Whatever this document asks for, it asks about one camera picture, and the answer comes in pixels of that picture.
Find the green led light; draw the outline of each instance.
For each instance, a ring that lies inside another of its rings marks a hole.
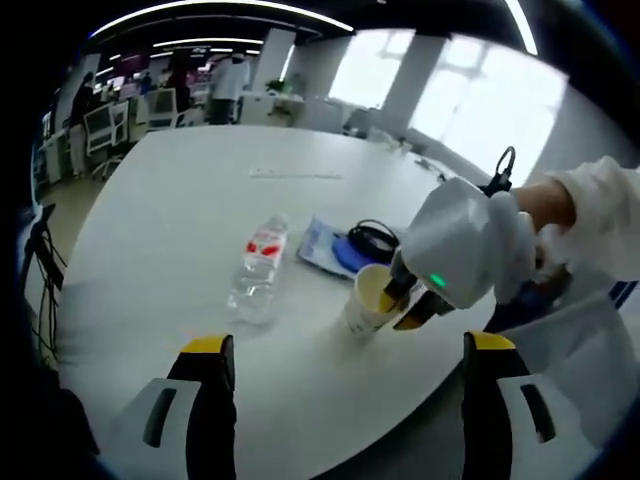
[[[430,277],[431,281],[433,283],[435,283],[436,285],[438,285],[439,287],[446,287],[447,286],[447,282],[444,281],[444,278],[442,278],[440,275],[436,275],[435,273],[432,274]]]

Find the white round table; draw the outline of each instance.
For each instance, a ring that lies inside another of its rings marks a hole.
[[[61,382],[98,444],[184,345],[225,332],[236,335],[239,479],[310,478],[386,434],[459,363],[463,333],[486,326],[493,296],[358,343],[335,322],[350,284],[295,250],[314,214],[345,229],[363,218],[407,226],[436,186],[412,156],[339,135],[238,126],[146,135],[96,200],[60,302]],[[225,308],[230,280],[256,226],[276,213],[291,227],[277,321],[239,329]]]

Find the black cable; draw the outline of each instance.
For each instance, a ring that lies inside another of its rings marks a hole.
[[[374,227],[363,225],[373,223],[382,227],[386,232]],[[347,234],[349,244],[375,262],[390,263],[393,254],[400,245],[400,240],[393,230],[378,220],[365,219],[359,221]]]
[[[58,257],[58,260],[60,260],[60,263],[62,263],[64,268],[67,268],[67,262],[64,261],[64,258],[62,258],[62,255],[60,255],[60,252],[58,252],[58,249],[53,244],[53,238],[51,237],[51,230],[47,228],[45,229],[44,233],[46,233],[48,236],[48,238],[47,237],[45,238],[47,238],[47,240],[49,241],[49,248],[51,248],[51,251],[56,254],[56,256]]]
[[[41,343],[45,347],[47,347],[49,351],[51,351],[51,353],[53,354],[53,357],[57,360],[58,356],[56,354],[56,347],[55,347],[55,329],[56,329],[55,322],[57,321],[57,314],[55,313],[55,305],[57,305],[57,303],[55,303],[55,300],[53,299],[53,291],[54,291],[53,280],[49,275],[45,273],[44,267],[42,266],[42,263],[40,262],[40,259],[38,257],[36,257],[36,262],[38,264],[38,269],[40,270],[40,275],[42,277],[42,280],[44,281],[44,285],[42,287],[42,296],[40,297],[40,311],[38,312],[38,338],[40,339]],[[47,344],[44,341],[44,339],[41,337],[41,334],[40,334],[40,332],[42,331],[42,309],[44,307],[44,296],[46,293],[49,293],[49,344]],[[38,348],[38,351],[42,356],[42,349]]]
[[[507,164],[507,167],[500,172],[500,167],[507,157],[510,157],[509,163]],[[487,197],[492,197],[498,192],[508,192],[511,190],[511,182],[509,179],[511,178],[511,173],[513,172],[515,163],[516,149],[513,147],[507,147],[500,157],[500,160],[498,160],[498,164],[496,165],[496,174],[489,182],[489,185],[486,187],[480,187],[480,190],[482,190]]]
[[[38,353],[40,354],[40,356],[42,356],[42,348],[41,348],[41,345],[44,345],[44,346],[45,346],[45,348],[46,348],[47,350],[49,350],[49,351],[53,354],[53,357],[57,360],[57,359],[58,359],[58,357],[56,356],[56,352],[53,350],[53,348],[51,348],[51,347],[47,344],[47,342],[45,341],[45,339],[44,339],[44,338],[42,338],[42,336],[41,336],[38,332],[36,332],[36,329],[35,329],[35,328],[33,328],[33,326],[31,326],[31,331],[33,332],[33,334],[34,334],[36,337],[38,337],[38,340],[39,340],[39,342],[38,342]]]
[[[511,154],[511,158],[509,159],[509,164],[507,165],[507,168],[505,168],[502,173],[500,173],[500,166],[502,165],[502,162],[504,161],[505,158],[507,158],[507,155]],[[507,149],[504,151],[504,153],[502,154],[502,156],[500,157],[500,160],[498,160],[498,164],[496,165],[496,175],[507,175],[507,179],[511,176],[511,173],[513,172],[513,166],[516,163],[516,149],[513,147],[507,147]]]

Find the plastic water bottle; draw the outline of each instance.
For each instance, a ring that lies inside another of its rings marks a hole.
[[[269,309],[286,240],[287,221],[275,215],[260,225],[247,243],[227,302],[235,320],[261,324],[271,319]]]

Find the bright window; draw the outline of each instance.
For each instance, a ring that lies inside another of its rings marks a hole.
[[[566,84],[563,73],[534,57],[454,36],[427,82],[411,127],[489,175],[513,145],[511,182],[520,186],[551,134]]]
[[[365,30],[351,39],[329,96],[366,108],[384,103],[413,30]]]

